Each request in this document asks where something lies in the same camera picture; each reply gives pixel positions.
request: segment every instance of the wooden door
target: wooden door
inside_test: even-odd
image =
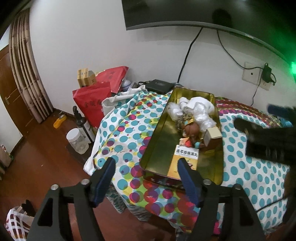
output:
[[[9,49],[6,46],[0,51],[0,95],[11,119],[23,136],[37,124],[17,89],[12,74]]]

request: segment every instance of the brown curtain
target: brown curtain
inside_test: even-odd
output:
[[[28,109],[38,123],[41,123],[52,113],[53,107],[42,85],[34,60],[29,14],[30,9],[20,12],[11,25],[9,55],[18,90]]]

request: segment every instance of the red paper bag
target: red paper bag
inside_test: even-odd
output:
[[[96,76],[96,81],[110,82],[111,92],[117,94],[127,70],[128,67],[126,66],[106,69]]]
[[[93,127],[99,127],[104,118],[102,101],[111,97],[109,82],[96,83],[73,91],[73,99]]]

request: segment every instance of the glass jar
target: glass jar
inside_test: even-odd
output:
[[[78,128],[74,128],[68,132],[67,140],[79,154],[84,154],[89,148],[88,143]]]

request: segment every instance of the black device box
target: black device box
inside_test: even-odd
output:
[[[169,92],[175,85],[169,82],[165,82],[162,80],[152,80],[146,84],[146,89],[148,91],[153,91],[158,94],[165,95]]]

